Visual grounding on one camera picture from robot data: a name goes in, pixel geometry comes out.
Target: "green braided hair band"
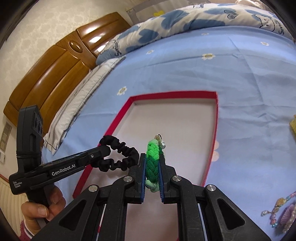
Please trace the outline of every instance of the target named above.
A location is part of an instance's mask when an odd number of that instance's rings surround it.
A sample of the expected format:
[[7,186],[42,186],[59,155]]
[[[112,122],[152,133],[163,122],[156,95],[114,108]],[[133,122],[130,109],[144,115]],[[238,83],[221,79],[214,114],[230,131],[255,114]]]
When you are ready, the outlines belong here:
[[161,135],[158,134],[155,138],[148,142],[146,153],[146,181],[145,185],[151,192],[159,191],[159,175],[158,175],[158,162],[159,154],[163,154],[162,149],[165,144],[162,141]]

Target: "finger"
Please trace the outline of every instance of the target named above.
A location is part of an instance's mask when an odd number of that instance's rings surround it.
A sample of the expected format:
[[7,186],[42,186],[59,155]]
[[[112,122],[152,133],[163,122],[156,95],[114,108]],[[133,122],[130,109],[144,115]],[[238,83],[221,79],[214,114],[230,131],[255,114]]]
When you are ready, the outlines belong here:
[[62,197],[56,204],[51,204],[49,206],[49,215],[47,217],[48,221],[51,221],[56,215],[58,215],[66,206],[66,200]]
[[50,193],[50,201],[53,204],[56,204],[59,200],[62,199],[62,197],[63,197],[63,193],[61,192],[61,190],[57,186],[54,186],[54,188]]
[[21,206],[22,213],[25,217],[27,228],[36,234],[40,230],[40,226],[36,218],[45,218],[49,215],[47,207],[34,202],[25,202]]

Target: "metal screw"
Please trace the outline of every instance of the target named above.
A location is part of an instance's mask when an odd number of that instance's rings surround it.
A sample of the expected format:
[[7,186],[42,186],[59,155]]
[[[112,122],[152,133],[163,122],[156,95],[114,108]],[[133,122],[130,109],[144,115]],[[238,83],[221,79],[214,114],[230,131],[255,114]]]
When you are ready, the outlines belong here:
[[207,186],[207,189],[208,189],[210,192],[213,192],[213,191],[216,190],[216,187],[215,187],[214,185],[210,184],[210,185]]
[[175,182],[180,182],[182,180],[182,178],[180,176],[173,176],[172,179]]
[[89,191],[90,192],[96,192],[98,190],[98,187],[96,186],[96,185],[91,185],[90,187],[89,187]]
[[133,180],[133,178],[132,178],[131,176],[125,176],[125,177],[123,178],[123,180],[124,180],[125,182],[129,183],[129,182],[131,182],[131,181]]

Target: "headboard panel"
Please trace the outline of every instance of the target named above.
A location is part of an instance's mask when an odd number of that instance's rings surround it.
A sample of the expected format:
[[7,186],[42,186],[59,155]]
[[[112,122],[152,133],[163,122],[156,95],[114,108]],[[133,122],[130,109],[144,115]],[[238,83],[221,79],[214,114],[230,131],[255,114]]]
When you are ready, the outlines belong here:
[[96,64],[104,45],[130,25],[117,13],[79,27],[50,47],[12,92],[4,114],[16,126],[22,107],[38,105],[44,134],[65,100]]

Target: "oval headboard ornament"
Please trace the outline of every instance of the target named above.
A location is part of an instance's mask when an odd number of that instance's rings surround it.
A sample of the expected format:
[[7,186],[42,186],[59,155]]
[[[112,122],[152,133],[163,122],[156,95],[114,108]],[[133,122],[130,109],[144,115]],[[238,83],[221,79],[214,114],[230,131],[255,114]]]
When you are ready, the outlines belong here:
[[71,40],[69,41],[69,45],[75,52],[82,53],[82,48],[77,42]]

